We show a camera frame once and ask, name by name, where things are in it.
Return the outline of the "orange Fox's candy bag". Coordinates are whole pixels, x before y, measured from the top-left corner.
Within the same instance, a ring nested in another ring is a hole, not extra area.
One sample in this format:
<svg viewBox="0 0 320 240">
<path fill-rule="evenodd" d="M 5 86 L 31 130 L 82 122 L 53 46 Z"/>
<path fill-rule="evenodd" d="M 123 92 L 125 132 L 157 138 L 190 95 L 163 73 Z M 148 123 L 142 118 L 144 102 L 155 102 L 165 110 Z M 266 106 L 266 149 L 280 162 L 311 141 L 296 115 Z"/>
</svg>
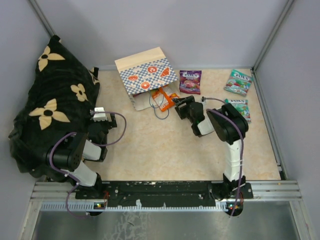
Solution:
<svg viewBox="0 0 320 240">
<path fill-rule="evenodd" d="M 178 99 L 180 96 L 176 89 L 169 85 L 165 85 L 152 93 L 151 97 L 160 111 L 165 112 L 175 105 L 173 99 Z"/>
</svg>

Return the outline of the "purple candy bag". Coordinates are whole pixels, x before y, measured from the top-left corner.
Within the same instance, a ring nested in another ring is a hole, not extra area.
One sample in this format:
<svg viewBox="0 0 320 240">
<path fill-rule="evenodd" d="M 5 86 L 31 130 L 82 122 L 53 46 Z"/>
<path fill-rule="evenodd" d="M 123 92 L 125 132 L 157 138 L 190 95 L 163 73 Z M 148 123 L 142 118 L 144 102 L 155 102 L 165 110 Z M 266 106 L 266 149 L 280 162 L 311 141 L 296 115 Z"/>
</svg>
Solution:
<svg viewBox="0 0 320 240">
<path fill-rule="evenodd" d="M 179 71 L 179 90 L 185 94 L 201 94 L 201 70 L 180 70 Z"/>
</svg>

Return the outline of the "teal mint cherry candy bag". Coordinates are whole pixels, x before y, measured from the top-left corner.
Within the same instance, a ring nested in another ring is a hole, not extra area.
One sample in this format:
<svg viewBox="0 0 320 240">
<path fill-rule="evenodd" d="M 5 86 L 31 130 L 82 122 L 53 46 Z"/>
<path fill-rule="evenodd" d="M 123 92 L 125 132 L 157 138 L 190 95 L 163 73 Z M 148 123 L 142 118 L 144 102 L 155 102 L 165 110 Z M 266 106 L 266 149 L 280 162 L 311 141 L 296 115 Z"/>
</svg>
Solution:
<svg viewBox="0 0 320 240">
<path fill-rule="evenodd" d="M 234 99 L 225 99 L 225 103 L 230 103 L 250 124 L 252 122 L 251 115 L 248 107 L 248 100 L 234 100 Z"/>
</svg>

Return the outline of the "checkered paper bag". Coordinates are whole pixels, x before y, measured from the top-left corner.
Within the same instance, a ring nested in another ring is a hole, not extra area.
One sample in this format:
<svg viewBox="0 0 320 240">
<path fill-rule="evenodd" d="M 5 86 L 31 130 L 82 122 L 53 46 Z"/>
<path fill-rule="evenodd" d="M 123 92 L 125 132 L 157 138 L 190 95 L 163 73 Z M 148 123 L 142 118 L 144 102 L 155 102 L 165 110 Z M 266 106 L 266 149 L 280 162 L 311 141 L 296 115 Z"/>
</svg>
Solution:
<svg viewBox="0 0 320 240">
<path fill-rule="evenodd" d="M 135 110 L 150 107 L 150 91 L 178 80 L 160 47 L 123 57 L 114 61 L 124 88 Z"/>
</svg>

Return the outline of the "teal Fox's mint candy bag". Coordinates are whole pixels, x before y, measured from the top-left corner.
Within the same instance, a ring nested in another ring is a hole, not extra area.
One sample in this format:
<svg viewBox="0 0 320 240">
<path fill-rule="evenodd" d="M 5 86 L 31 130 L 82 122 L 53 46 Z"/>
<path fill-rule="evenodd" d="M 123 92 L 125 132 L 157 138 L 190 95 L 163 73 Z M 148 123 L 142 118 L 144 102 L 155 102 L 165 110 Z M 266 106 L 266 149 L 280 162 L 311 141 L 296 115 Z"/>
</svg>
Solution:
<svg viewBox="0 0 320 240">
<path fill-rule="evenodd" d="M 246 97 L 252 82 L 253 78 L 251 76 L 233 69 L 223 89 Z"/>
</svg>

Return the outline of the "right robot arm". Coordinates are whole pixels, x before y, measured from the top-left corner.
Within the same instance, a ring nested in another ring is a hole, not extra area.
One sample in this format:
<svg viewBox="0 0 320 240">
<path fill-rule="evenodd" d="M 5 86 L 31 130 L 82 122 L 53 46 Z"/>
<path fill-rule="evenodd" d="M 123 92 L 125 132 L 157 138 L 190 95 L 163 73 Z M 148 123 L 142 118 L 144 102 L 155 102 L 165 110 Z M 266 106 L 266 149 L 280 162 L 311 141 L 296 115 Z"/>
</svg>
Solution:
<svg viewBox="0 0 320 240">
<path fill-rule="evenodd" d="M 244 138 L 249 125 L 241 113 L 226 101 L 219 109 L 205 109 L 206 101 L 212 97 L 202 97 L 195 101 L 193 96 L 174 98 L 175 110 L 180 119 L 188 119 L 195 136 L 203 137 L 215 132 L 225 143 L 225 170 L 223 172 L 223 194 L 235 198 L 246 184 L 243 171 Z"/>
</svg>

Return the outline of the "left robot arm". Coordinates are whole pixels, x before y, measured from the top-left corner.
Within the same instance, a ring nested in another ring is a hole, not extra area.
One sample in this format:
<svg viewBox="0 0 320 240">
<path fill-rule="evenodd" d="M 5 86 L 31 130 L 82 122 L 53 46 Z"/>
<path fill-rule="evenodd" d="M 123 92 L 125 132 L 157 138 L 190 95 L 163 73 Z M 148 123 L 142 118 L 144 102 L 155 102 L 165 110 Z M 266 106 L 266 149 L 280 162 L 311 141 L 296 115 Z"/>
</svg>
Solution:
<svg viewBox="0 0 320 240">
<path fill-rule="evenodd" d="M 42 157 L 50 169 L 77 187 L 78 197 L 82 199 L 97 199 L 104 192 L 101 176 L 86 166 L 84 161 L 103 162 L 108 152 L 107 147 L 118 142 L 116 140 L 108 143 L 109 130 L 117 127 L 116 113 L 109 112 L 110 120 L 105 112 L 93 113 L 88 133 L 67 133 Z"/>
</svg>

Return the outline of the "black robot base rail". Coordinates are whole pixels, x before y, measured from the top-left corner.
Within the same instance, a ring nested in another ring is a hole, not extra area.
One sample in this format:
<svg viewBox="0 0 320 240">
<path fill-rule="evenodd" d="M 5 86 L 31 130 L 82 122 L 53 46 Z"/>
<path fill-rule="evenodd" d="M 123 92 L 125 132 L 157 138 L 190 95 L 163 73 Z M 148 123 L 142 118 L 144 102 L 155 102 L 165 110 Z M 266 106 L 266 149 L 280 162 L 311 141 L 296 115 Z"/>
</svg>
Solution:
<svg viewBox="0 0 320 240">
<path fill-rule="evenodd" d="M 214 207 L 234 199 L 237 191 L 223 181 L 99 181 L 79 186 L 77 200 L 101 199 L 108 207 Z"/>
</svg>

